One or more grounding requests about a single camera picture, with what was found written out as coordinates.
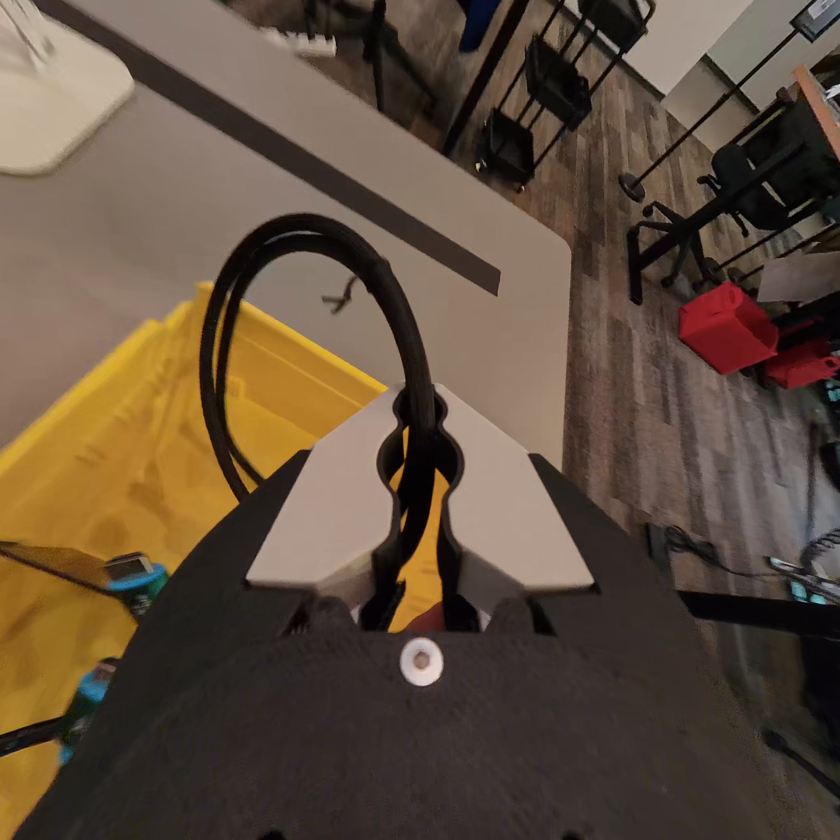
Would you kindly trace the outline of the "long wooden desk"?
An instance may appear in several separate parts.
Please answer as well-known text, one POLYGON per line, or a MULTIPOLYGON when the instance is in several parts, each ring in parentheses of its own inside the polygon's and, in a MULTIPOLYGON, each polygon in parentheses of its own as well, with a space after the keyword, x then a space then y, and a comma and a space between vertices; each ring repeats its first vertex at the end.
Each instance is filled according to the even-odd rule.
POLYGON ((793 70, 791 93, 794 99, 803 99, 807 103, 834 158, 839 161, 838 106, 828 98, 820 82, 804 65, 799 65, 793 70))

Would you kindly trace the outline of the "braided hdmi cable teal plugs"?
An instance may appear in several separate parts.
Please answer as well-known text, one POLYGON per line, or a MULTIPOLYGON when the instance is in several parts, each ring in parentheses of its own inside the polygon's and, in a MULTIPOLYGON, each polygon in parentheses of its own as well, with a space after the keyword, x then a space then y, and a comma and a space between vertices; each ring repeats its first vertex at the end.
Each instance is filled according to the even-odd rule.
MULTIPOLYGON (((170 579, 162 564, 151 562, 142 552, 114 557, 106 561, 104 568, 113 595, 102 596, 121 603, 136 623, 149 611, 170 579)), ((101 707, 118 663, 118 657, 99 660, 96 667, 80 679, 68 708, 61 716, 4 733, 1 738, 2 757, 55 742, 59 748, 58 765, 65 765, 101 707)))

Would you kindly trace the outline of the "yellow plastic bin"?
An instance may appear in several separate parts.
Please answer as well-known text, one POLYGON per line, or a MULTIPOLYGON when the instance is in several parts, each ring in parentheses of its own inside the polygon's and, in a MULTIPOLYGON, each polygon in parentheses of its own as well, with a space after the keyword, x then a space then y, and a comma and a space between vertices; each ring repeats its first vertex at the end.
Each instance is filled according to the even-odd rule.
MULTIPOLYGON (((137 328, 2 451, 2 541, 110 560, 142 552, 173 572, 235 498, 198 391, 209 284, 137 328)), ((240 449, 267 476, 385 386, 243 303, 227 375, 240 449)), ((2 557, 2 735, 61 716, 80 679, 120 655, 119 603, 2 557)), ((48 765, 59 748, 34 751, 48 765)))

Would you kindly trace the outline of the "red storage bin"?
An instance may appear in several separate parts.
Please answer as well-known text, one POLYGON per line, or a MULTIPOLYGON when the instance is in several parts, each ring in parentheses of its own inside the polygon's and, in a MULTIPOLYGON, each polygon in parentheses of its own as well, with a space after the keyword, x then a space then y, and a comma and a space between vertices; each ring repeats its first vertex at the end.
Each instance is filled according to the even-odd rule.
POLYGON ((839 358, 824 339, 800 343, 777 353, 763 368, 767 381, 785 390, 811 385, 834 377, 839 358))

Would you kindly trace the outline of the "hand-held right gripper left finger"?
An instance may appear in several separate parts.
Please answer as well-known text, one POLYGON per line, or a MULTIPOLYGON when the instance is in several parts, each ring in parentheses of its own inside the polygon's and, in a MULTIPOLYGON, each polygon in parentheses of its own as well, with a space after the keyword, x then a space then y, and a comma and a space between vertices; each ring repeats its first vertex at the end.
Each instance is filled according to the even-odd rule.
POLYGON ((341 600, 367 629, 389 629, 399 581, 406 425, 394 386, 308 451, 246 582, 341 600))

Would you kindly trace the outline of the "black office chair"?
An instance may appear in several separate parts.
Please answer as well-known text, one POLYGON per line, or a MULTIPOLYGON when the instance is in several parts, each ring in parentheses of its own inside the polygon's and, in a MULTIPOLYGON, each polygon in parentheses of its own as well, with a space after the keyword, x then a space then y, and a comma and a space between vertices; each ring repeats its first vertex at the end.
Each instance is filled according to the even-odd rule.
POLYGON ((701 241, 702 229, 720 216, 730 216, 744 236, 749 233, 747 225, 769 234, 788 228, 791 210, 777 197, 770 179, 800 151, 802 146, 789 145, 754 166, 740 145, 727 144, 712 156, 712 174, 699 179, 713 193, 702 208, 684 217, 658 201, 646 205, 642 219, 626 234, 630 302, 636 306, 643 304, 643 270, 673 249, 677 250, 677 256, 670 272, 660 282, 662 287, 673 285, 688 256, 693 256, 700 271, 694 291, 708 282, 720 285, 721 265, 706 256, 701 241))

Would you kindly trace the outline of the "white power strip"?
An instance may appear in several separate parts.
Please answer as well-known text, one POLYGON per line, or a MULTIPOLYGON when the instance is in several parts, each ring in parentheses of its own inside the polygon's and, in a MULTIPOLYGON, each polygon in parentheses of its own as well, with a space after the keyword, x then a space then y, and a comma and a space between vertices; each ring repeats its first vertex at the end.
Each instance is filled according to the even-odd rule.
POLYGON ((312 35, 295 31, 283 31, 277 28, 260 28, 259 32, 274 47, 302 58, 327 59, 337 55, 335 38, 324 35, 312 35))

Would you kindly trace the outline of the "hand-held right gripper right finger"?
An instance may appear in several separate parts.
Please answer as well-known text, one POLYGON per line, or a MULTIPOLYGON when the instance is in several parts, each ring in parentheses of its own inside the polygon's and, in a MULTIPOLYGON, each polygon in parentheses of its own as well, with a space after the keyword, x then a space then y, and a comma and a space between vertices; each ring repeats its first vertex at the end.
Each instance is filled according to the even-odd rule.
POLYGON ((434 389, 447 630, 478 632, 508 599, 590 591, 594 576, 530 453, 450 390, 434 389))

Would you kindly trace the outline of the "black cable tie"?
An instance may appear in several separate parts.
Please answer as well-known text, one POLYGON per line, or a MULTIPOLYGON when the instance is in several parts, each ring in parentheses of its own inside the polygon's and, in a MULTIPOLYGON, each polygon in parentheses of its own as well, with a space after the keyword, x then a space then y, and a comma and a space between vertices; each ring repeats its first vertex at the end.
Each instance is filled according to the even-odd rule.
POLYGON ((328 307, 333 316, 337 316, 351 304, 353 288, 358 281, 357 276, 352 276, 344 284, 341 293, 321 296, 323 304, 328 307))

